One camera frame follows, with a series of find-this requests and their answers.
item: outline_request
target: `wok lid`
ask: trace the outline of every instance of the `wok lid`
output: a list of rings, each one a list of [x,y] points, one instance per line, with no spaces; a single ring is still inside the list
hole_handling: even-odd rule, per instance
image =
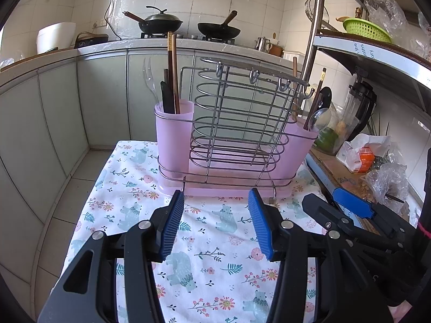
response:
[[[177,16],[174,15],[168,15],[165,12],[167,9],[161,10],[160,8],[154,7],[154,6],[145,6],[147,8],[155,8],[160,11],[160,13],[157,13],[156,15],[151,15],[147,18],[145,18],[145,21],[149,20],[180,20]]]

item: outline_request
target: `blue rubber gripper pad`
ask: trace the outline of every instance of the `blue rubber gripper pad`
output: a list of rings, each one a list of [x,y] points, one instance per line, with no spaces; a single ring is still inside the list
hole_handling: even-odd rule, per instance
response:
[[[336,188],[332,193],[332,197],[334,201],[352,211],[352,213],[360,218],[366,219],[374,216],[374,211],[371,209],[369,203],[346,191],[344,188]]]

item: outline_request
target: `white countertop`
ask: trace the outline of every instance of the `white countertop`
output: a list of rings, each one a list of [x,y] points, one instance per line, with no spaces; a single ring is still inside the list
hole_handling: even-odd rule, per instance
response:
[[[124,41],[113,41],[100,45],[93,45],[82,47],[73,50],[65,50],[61,52],[51,53],[48,55],[40,56],[37,58],[30,59],[28,61],[12,66],[11,68],[0,73],[0,86],[12,81],[13,79],[37,70],[48,64],[56,63],[59,61],[75,58],[78,56],[92,55],[95,53],[109,52],[109,51],[120,51],[131,48],[166,48],[167,39],[165,38],[151,38],[151,39],[136,39],[136,40],[124,40]],[[278,66],[286,66],[292,68],[292,62],[257,51],[253,48],[247,48],[237,45],[226,45],[223,43],[213,43],[210,41],[203,40],[192,40],[189,38],[179,38],[177,39],[177,48],[199,50],[199,51],[211,51],[231,54],[235,56],[242,56],[251,58],[254,60],[259,60],[263,62],[268,62]]]

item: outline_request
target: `metal shelf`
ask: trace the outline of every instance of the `metal shelf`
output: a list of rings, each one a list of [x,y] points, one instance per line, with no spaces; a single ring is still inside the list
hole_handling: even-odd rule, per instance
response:
[[[431,63],[395,45],[361,36],[321,30],[313,45],[339,61],[352,74],[366,72],[371,84],[382,86],[431,115]]]

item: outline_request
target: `metal kettle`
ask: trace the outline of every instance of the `metal kettle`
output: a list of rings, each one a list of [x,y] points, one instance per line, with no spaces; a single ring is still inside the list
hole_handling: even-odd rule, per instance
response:
[[[256,45],[254,46],[255,50],[262,51],[268,53],[272,48],[271,41],[265,37],[258,37],[257,40],[254,41]]]

